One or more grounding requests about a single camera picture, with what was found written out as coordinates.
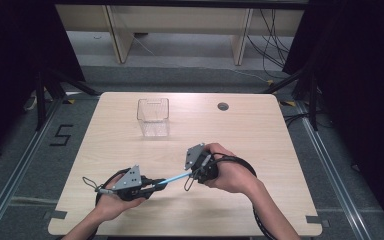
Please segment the right hand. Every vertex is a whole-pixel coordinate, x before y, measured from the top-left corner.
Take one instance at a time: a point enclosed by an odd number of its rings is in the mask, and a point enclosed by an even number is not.
[[[204,150],[211,153],[222,153],[229,156],[235,156],[231,151],[225,149],[219,143],[207,144]],[[214,158],[217,160],[222,155],[216,154]],[[210,188],[218,188],[230,193],[250,193],[250,189],[259,180],[244,166],[235,162],[219,162],[217,163],[219,175],[216,179],[208,180],[204,184]]]

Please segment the hand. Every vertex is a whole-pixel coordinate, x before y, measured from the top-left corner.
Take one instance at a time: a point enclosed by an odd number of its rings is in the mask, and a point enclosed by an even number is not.
[[[117,181],[121,179],[122,176],[122,174],[116,176],[108,183],[106,188],[111,189],[117,183]],[[145,198],[137,198],[127,202],[121,200],[115,194],[102,194],[93,212],[95,212],[102,221],[108,221],[118,217],[127,209],[139,206],[145,200]]]
[[[211,153],[222,153],[229,156],[235,156],[231,151],[225,149],[218,143],[207,144],[204,150]],[[217,160],[222,155],[216,154],[214,158]],[[251,188],[259,182],[252,173],[244,166],[234,162],[217,163],[219,176],[216,179],[208,180],[204,184],[210,188],[218,188],[230,193],[244,193],[248,195]]]
[[[122,176],[123,175],[120,174],[111,180],[107,185],[107,189],[111,189]],[[80,223],[71,229],[63,239],[88,239],[101,223],[118,217],[122,212],[140,205],[145,200],[145,198],[138,198],[130,202],[125,202],[115,194],[102,194],[95,208]]]

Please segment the wooden table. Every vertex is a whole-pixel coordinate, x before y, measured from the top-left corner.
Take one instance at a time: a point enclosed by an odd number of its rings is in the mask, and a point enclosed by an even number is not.
[[[170,100],[170,135],[143,137],[136,119],[141,98]],[[217,105],[227,103],[229,109]],[[117,170],[138,164],[148,178],[182,173],[186,151],[199,143],[219,142],[247,160],[301,236],[316,236],[320,224],[276,98],[272,95],[217,93],[104,93],[96,107],[67,179],[51,234],[66,234],[94,207],[96,194],[83,183],[104,183]],[[109,236],[260,236],[250,201],[186,179],[169,183],[141,206],[102,224]]]

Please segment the forearm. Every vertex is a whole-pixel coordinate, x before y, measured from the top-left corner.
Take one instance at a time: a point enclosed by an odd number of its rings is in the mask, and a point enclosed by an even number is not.
[[[93,210],[80,223],[78,223],[66,236],[64,240],[85,240],[101,223],[104,222]]]
[[[246,195],[251,200],[264,227],[276,239],[300,239],[295,229],[267,192],[264,183],[257,180]]]

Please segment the finger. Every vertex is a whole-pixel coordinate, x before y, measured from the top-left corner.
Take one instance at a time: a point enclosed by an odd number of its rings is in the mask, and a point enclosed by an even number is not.
[[[134,208],[134,207],[139,206],[140,204],[142,204],[145,201],[146,201],[146,198],[136,198],[136,199],[133,199],[132,201],[126,202],[126,203],[128,205],[128,208]]]
[[[214,144],[214,143],[206,144],[206,145],[204,146],[204,151],[209,151],[209,152],[211,152],[211,147],[212,147],[213,144]]]

